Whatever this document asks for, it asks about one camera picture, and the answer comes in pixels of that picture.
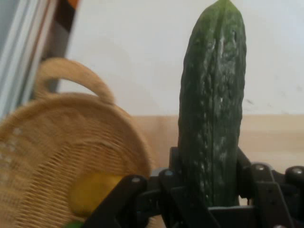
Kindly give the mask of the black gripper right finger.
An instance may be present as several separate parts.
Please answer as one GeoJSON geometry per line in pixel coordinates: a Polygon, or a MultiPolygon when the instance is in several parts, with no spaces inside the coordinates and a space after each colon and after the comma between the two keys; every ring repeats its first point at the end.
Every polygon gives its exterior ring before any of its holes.
{"type": "Polygon", "coordinates": [[[284,173],[269,164],[250,162],[237,152],[237,189],[247,209],[237,214],[238,228],[302,228],[304,226],[304,168],[284,173]]]}

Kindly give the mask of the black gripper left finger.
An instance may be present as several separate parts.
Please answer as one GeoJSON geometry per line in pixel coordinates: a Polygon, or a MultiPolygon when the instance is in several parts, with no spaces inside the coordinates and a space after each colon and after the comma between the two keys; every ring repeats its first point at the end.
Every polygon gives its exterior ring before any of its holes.
{"type": "Polygon", "coordinates": [[[169,168],[149,179],[124,177],[85,220],[85,228],[144,228],[160,215],[168,228],[213,228],[208,208],[190,193],[181,179],[179,153],[170,149],[169,168]]]}

